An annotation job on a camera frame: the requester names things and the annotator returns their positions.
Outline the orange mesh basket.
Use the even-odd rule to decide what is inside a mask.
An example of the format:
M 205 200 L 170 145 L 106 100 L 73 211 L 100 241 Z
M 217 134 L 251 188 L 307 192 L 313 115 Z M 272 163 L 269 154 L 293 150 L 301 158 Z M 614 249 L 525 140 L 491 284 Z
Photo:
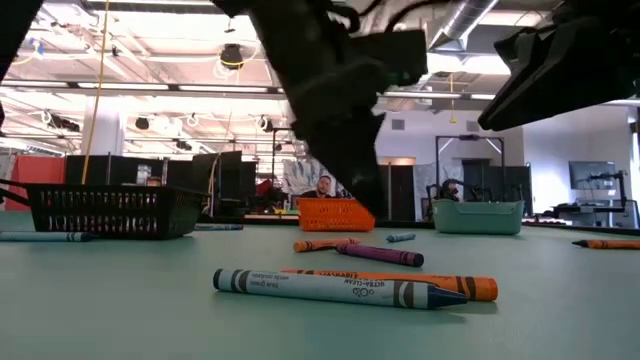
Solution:
M 299 225 L 310 232 L 368 232 L 375 218 L 355 199 L 298 198 Z

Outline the black mesh basket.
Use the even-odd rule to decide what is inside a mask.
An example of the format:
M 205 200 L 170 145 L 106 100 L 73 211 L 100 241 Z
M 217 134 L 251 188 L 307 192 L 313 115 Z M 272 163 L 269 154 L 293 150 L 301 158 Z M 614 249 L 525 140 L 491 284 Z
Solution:
M 29 207 L 38 232 L 166 240 L 194 230 L 205 195 L 166 186 L 65 185 L 0 179 L 0 197 Z

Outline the teal table mat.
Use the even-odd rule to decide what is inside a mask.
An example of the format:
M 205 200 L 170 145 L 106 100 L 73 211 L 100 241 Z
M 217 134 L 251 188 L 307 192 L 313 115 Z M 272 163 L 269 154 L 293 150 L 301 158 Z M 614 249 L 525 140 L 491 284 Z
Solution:
M 0 360 L 640 360 L 640 250 L 581 233 L 420 229 L 432 274 L 489 276 L 495 302 L 438 311 L 220 293 L 219 268 L 395 272 L 333 251 L 298 254 L 296 226 L 170 241 L 0 243 Z

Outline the red partition panel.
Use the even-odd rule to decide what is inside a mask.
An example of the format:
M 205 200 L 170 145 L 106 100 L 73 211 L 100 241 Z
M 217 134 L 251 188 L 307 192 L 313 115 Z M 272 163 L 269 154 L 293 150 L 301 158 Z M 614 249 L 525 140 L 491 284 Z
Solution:
M 10 170 L 1 170 L 3 179 L 22 183 L 52 183 L 62 184 L 65 180 L 66 157 L 49 157 L 34 155 L 13 156 L 9 165 Z M 26 190 L 16 186 L 0 185 L 14 194 L 25 196 Z M 30 208 L 14 200 L 6 199 L 0 205 L 0 210 L 28 212 Z

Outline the purple crayon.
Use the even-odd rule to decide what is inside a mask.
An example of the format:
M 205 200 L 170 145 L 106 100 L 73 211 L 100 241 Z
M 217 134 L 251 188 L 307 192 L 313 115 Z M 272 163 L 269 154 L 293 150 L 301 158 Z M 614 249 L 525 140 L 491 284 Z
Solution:
M 421 267 L 424 264 L 424 256 L 420 253 L 401 251 L 395 249 L 378 248 L 354 244 L 340 244 L 336 251 L 343 255 L 364 259 L 382 261 L 398 265 Z

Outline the black wall monitor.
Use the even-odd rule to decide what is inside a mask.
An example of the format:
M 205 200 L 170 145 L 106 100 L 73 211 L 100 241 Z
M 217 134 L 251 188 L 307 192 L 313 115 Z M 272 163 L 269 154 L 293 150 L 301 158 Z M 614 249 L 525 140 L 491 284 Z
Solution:
M 615 190 L 617 181 L 612 178 L 616 172 L 610 161 L 570 161 L 570 187 L 573 190 Z

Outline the long ceiling light strip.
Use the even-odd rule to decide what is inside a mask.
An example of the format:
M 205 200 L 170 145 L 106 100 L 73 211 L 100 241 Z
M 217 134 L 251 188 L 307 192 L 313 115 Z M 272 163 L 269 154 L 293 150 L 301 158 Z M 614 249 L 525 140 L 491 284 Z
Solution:
M 51 93 L 91 94 L 98 90 L 98 82 L 64 82 L 45 80 L 3 80 L 0 90 L 42 91 Z M 102 83 L 102 94 L 115 95 L 162 95 L 187 97 L 230 97 L 230 98 L 266 98 L 284 99 L 282 88 L 273 86 L 240 86 L 240 85 L 181 85 L 153 83 Z M 427 91 L 387 91 L 380 94 L 382 98 L 406 98 L 429 100 L 466 100 L 490 101 L 493 94 L 453 93 Z

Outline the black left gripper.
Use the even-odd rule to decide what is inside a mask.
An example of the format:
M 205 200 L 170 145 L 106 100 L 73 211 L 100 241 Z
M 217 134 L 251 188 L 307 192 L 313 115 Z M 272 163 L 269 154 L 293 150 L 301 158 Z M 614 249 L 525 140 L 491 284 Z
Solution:
M 374 216 L 387 209 L 375 150 L 385 115 L 368 113 L 363 141 L 311 139 L 330 122 L 340 125 L 369 112 L 387 87 L 384 65 L 370 57 L 357 57 L 287 87 L 295 136 L 308 143 L 312 156 Z

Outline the black partition panels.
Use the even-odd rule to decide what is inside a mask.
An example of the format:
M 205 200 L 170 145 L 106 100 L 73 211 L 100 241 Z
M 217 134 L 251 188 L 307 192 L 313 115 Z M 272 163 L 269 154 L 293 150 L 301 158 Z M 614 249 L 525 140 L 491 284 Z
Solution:
M 89 185 L 134 184 L 142 165 L 153 176 L 171 187 L 196 192 L 211 191 L 215 201 L 213 216 L 241 217 L 248 202 L 256 194 L 256 164 L 241 160 L 240 151 L 195 155 L 190 160 L 159 160 L 136 157 L 100 155 L 84 163 L 82 156 L 70 156 L 66 161 L 65 182 L 79 184 L 87 169 Z

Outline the teal plastic bin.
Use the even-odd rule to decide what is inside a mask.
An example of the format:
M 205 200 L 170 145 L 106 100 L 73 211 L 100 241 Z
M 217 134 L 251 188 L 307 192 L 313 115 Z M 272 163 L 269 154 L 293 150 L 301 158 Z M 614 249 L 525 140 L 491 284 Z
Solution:
M 441 233 L 515 235 L 522 226 L 524 202 L 433 202 L 433 222 Z

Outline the person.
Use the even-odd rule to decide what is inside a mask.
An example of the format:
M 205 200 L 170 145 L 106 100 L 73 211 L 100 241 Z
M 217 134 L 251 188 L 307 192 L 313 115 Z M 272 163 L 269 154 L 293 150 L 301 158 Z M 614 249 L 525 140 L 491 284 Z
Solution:
M 463 183 L 456 179 L 447 179 L 440 186 L 438 197 L 440 199 L 447 199 L 454 202 L 459 202 L 459 190 L 458 186 L 462 186 Z
M 332 179 L 328 175 L 322 175 L 314 190 L 309 190 L 300 195 L 301 198 L 331 198 L 330 190 Z

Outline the neighbouring work table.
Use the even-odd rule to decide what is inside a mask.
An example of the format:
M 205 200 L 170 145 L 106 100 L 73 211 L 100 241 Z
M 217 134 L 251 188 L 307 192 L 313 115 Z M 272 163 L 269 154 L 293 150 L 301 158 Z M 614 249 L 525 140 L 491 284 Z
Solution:
M 635 200 L 579 200 L 552 206 L 522 223 L 640 230 L 640 206 Z

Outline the crumpled white sheet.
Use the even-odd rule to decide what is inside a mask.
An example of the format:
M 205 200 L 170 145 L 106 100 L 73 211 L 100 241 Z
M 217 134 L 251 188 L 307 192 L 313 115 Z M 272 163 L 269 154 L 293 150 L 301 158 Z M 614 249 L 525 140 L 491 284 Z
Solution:
M 282 187 L 286 193 L 300 195 L 314 190 L 322 176 L 328 176 L 331 180 L 331 196 L 336 196 L 343 189 L 342 184 L 316 159 L 284 160 L 282 166 Z

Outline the white pillar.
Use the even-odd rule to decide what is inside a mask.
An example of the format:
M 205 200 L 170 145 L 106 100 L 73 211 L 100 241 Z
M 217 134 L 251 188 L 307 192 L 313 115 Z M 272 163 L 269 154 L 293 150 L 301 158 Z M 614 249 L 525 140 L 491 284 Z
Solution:
M 82 126 L 81 154 L 121 156 L 128 113 L 118 97 L 101 97 L 97 112 L 95 98 L 86 100 Z

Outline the black curtain panel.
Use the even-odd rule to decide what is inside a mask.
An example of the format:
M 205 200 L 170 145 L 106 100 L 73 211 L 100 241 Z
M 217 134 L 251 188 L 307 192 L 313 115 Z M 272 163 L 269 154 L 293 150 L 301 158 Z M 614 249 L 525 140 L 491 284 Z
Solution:
M 382 219 L 415 221 L 414 167 L 411 165 L 380 165 L 386 209 Z

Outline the black frame stand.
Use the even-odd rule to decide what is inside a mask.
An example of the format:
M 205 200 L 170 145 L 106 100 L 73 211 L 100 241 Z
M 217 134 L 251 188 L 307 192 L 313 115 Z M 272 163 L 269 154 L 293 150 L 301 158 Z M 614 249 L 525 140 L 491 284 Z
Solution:
M 281 144 L 280 143 L 276 143 L 276 136 L 279 132 L 286 132 L 288 134 L 288 138 L 285 139 L 284 144 L 285 145 L 292 145 L 294 148 L 294 152 L 292 155 L 290 155 L 289 157 L 292 158 L 293 160 L 297 160 L 298 156 L 295 153 L 295 144 L 294 144 L 294 137 L 293 137 L 293 130 L 291 128 L 284 128 L 284 127 L 274 127 L 273 131 L 272 131 L 272 150 L 271 150 L 271 182 L 272 185 L 275 185 L 276 182 L 276 176 L 275 176 L 275 159 L 276 159 L 276 153 L 278 151 L 281 151 Z
M 442 147 L 439 145 L 439 142 L 442 139 L 446 139 L 447 143 L 445 145 L 443 145 Z M 505 142 L 504 142 L 504 138 L 503 137 L 497 137 L 497 136 L 481 136 L 481 135 L 477 135 L 477 134 L 462 134 L 462 135 L 436 135 L 435 136 L 435 165 L 436 165 L 436 170 L 435 170 L 435 179 L 436 179 L 436 185 L 441 185 L 441 181 L 440 181 L 440 155 L 441 152 L 444 151 L 446 149 L 446 147 L 448 146 L 448 144 L 454 140 L 457 139 L 459 141 L 480 141 L 480 140 L 485 140 L 489 145 L 491 145 L 494 150 L 496 150 L 499 154 L 500 154 L 500 163 L 501 163 L 501 190 L 500 190 L 500 200 L 501 201 L 506 201 L 506 195 L 505 195 L 505 190 L 506 190 L 506 157 L 505 157 Z M 498 148 L 495 144 L 494 144 L 494 140 L 498 141 L 500 144 L 500 147 Z

